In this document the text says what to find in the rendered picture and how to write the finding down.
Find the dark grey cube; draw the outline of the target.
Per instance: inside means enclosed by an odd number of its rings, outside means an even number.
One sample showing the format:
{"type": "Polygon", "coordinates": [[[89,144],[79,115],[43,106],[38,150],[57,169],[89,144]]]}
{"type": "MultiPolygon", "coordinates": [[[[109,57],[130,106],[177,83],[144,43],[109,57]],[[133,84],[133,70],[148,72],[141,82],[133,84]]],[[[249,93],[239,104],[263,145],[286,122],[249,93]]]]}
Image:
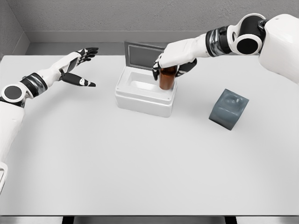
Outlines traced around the dark grey cube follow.
{"type": "Polygon", "coordinates": [[[209,119],[231,131],[248,102],[247,98],[225,89],[215,103],[209,119]]]}

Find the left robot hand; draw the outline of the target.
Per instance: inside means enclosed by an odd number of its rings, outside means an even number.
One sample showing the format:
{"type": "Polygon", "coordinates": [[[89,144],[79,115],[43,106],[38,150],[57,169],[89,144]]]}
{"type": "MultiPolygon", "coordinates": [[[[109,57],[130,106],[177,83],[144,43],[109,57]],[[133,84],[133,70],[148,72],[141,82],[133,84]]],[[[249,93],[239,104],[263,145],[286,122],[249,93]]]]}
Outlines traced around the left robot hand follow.
{"type": "Polygon", "coordinates": [[[91,61],[91,59],[98,53],[98,50],[99,48],[96,47],[84,48],[71,52],[54,63],[52,68],[58,71],[58,80],[76,86],[95,87],[95,83],[89,82],[86,79],[71,73],[71,71],[81,63],[91,61]]]}

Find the brown glass bottle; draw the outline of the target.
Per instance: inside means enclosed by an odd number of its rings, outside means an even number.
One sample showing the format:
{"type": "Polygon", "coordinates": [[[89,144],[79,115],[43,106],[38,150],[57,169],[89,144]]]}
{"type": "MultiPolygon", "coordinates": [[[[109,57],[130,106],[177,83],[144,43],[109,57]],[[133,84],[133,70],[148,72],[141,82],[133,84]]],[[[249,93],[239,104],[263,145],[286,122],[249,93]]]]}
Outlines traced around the brown glass bottle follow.
{"type": "Polygon", "coordinates": [[[162,90],[169,90],[173,87],[175,76],[177,73],[177,66],[162,68],[160,70],[159,87],[162,90]]]}

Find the grey box lid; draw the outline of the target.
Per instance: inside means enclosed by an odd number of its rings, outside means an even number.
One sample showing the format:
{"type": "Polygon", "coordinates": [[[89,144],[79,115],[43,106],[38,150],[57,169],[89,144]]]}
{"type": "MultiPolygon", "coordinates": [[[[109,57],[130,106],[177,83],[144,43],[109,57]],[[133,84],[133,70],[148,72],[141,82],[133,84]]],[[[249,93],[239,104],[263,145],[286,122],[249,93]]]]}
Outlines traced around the grey box lid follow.
{"type": "Polygon", "coordinates": [[[124,50],[127,67],[152,70],[155,60],[164,48],[143,43],[124,42],[124,50]]]}

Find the white box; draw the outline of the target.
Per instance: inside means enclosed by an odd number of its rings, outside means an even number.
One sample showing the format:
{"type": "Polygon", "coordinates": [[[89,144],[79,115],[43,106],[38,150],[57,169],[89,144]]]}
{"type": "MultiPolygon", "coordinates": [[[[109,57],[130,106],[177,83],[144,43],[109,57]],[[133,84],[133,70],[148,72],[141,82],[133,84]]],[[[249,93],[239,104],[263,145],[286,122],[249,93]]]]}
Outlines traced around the white box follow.
{"type": "Polygon", "coordinates": [[[154,80],[150,70],[124,67],[115,87],[115,99],[119,108],[150,115],[171,115],[178,82],[169,90],[163,90],[154,80]]]}

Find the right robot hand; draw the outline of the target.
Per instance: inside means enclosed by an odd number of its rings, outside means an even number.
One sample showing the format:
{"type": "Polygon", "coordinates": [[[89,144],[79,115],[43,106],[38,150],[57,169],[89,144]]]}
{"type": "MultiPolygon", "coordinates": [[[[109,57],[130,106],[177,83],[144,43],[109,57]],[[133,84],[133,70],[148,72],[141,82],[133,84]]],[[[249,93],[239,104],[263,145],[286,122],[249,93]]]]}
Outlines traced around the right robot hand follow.
{"type": "Polygon", "coordinates": [[[191,46],[194,39],[185,39],[177,42],[169,43],[164,51],[155,60],[152,67],[154,80],[158,80],[162,69],[177,66],[175,77],[191,71],[197,65],[197,59],[192,53],[191,46]]]}

